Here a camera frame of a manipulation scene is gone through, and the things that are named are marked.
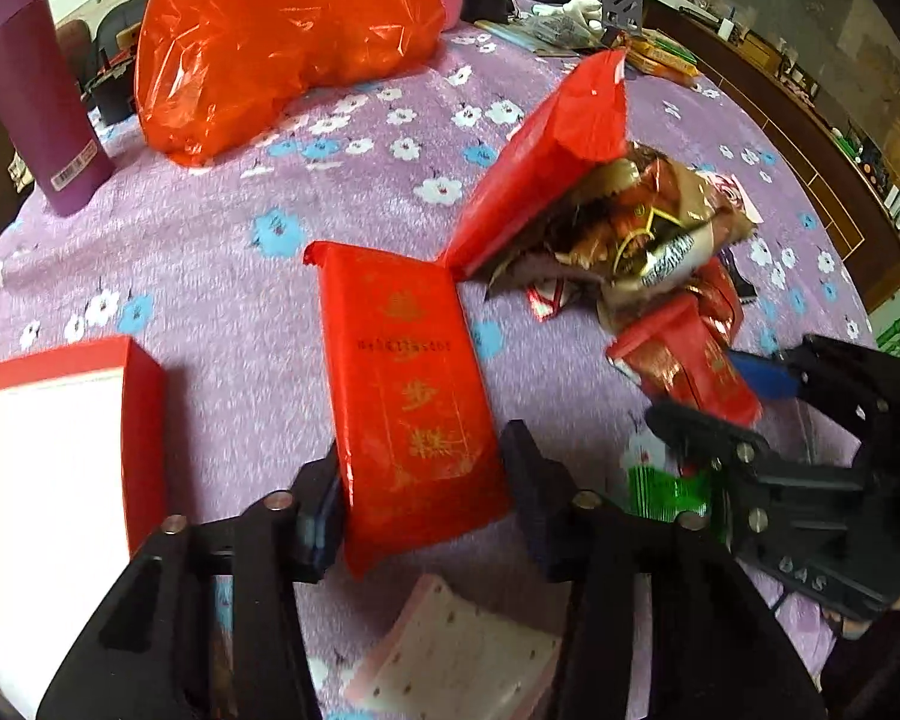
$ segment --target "open snack bag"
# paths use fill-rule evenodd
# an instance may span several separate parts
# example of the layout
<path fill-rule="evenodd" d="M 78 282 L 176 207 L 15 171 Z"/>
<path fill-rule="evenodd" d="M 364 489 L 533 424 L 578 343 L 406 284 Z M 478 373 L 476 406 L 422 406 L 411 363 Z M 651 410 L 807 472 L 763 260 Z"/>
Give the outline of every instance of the open snack bag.
<path fill-rule="evenodd" d="M 149 0 L 135 95 L 146 141 L 180 165 L 250 141 L 314 86 L 427 59 L 440 0 Z"/>
<path fill-rule="evenodd" d="M 377 560 L 509 510 L 503 465 L 457 289 L 433 263 L 314 242 L 340 471 L 343 548 Z"/>
<path fill-rule="evenodd" d="M 722 352 L 740 304 L 714 259 L 754 229 L 746 193 L 626 141 L 624 59 L 583 61 L 528 117 L 437 261 L 487 279 L 489 298 L 525 290 L 540 320 L 591 301 L 619 335 L 607 359 L 648 395 L 750 423 L 759 404 Z M 664 353 L 679 365 L 653 365 Z M 631 358 L 643 375 L 626 368 Z"/>

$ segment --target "table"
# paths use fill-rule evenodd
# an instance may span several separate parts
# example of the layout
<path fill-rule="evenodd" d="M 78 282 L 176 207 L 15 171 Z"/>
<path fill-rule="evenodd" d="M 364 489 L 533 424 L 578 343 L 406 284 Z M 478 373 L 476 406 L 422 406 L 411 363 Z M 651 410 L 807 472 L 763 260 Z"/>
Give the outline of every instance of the table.
<path fill-rule="evenodd" d="M 301 263 L 303 245 L 329 239 L 434 257 L 523 113 L 575 64 L 464 26 L 417 73 L 316 90 L 279 129 L 199 170 L 150 151 L 133 119 L 111 127 L 103 140 L 118 170 L 87 209 L 55 218 L 36 191 L 0 237 L 0 360 L 131 333 L 168 374 L 173 510 L 199 521 L 237 514 L 288 485 L 333 434 L 317 273 Z M 850 276 L 763 132 L 703 77 L 698 91 L 626 78 L 629 135 L 732 172 L 765 218 L 757 238 L 735 247 L 760 293 L 736 346 L 770 352 L 811 330 L 872 344 Z M 628 444 L 634 450 L 647 401 L 605 361 L 596 317 L 567 312 L 540 324 L 520 293 L 485 302 L 482 285 L 463 284 L 460 294 L 498 424 L 526 420 L 579 484 L 619 496 L 618 459 Z M 544 367 L 533 362 L 540 357 Z M 768 412 L 761 429 L 792 445 L 792 408 Z M 831 424 L 814 421 L 810 435 L 823 461 L 850 459 L 852 440 Z M 389 629 L 422 571 L 489 610 L 562 630 L 566 588 L 539 579 L 512 518 L 387 560 L 361 583 L 336 565 L 298 591 L 328 716 L 350 717 L 341 679 Z M 751 575 L 768 603 L 778 600 L 775 581 Z M 225 586 L 221 598 L 226 618 Z M 816 605 L 792 596 L 778 618 L 818 674 L 832 637 Z M 641 614 L 632 716 L 646 711 L 648 622 Z"/>

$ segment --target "purple bottle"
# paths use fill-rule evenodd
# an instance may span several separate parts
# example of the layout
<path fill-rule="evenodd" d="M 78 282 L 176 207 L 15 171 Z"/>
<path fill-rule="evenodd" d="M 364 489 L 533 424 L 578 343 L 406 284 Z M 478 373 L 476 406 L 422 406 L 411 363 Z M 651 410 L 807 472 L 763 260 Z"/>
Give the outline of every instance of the purple bottle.
<path fill-rule="evenodd" d="M 60 215 L 113 175 L 56 42 L 47 0 L 0 0 L 0 120 Z"/>

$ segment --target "gray slotted bracket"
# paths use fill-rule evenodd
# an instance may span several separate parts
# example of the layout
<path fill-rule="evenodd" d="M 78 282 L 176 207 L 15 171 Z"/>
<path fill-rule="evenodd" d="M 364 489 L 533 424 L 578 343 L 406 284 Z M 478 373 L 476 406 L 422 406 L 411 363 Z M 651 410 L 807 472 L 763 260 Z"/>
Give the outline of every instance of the gray slotted bracket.
<path fill-rule="evenodd" d="M 604 27 L 634 32 L 643 22 L 643 0 L 602 0 Z"/>

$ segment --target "metal screw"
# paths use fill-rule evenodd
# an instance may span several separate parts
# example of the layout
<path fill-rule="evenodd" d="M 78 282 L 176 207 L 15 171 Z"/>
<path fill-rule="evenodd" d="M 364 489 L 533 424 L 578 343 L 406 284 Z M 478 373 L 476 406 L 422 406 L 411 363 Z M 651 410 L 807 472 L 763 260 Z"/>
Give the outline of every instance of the metal screw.
<path fill-rule="evenodd" d="M 770 526 L 770 517 L 767 517 L 767 513 L 763 509 L 751 509 L 746 517 L 746 523 L 754 533 L 763 533 Z"/>
<path fill-rule="evenodd" d="M 271 512 L 282 512 L 283 509 L 288 509 L 292 503 L 293 495 L 287 493 L 287 490 L 277 490 L 276 493 L 271 493 L 264 498 L 264 506 Z"/>
<path fill-rule="evenodd" d="M 677 515 L 677 525 L 686 531 L 701 531 L 709 523 L 709 517 L 704 517 L 696 512 L 680 512 Z"/>
<path fill-rule="evenodd" d="M 750 446 L 748 443 L 738 443 L 737 457 L 740 458 L 741 463 L 752 463 L 755 455 L 754 447 Z"/>
<path fill-rule="evenodd" d="M 166 533 L 167 536 L 176 536 L 177 533 L 180 533 L 186 527 L 187 518 L 183 517 L 183 514 L 171 514 L 163 521 L 160 530 Z"/>
<path fill-rule="evenodd" d="M 586 509 L 588 512 L 600 509 L 603 504 L 604 500 L 593 490 L 581 490 L 573 496 L 573 505 L 578 509 Z"/>

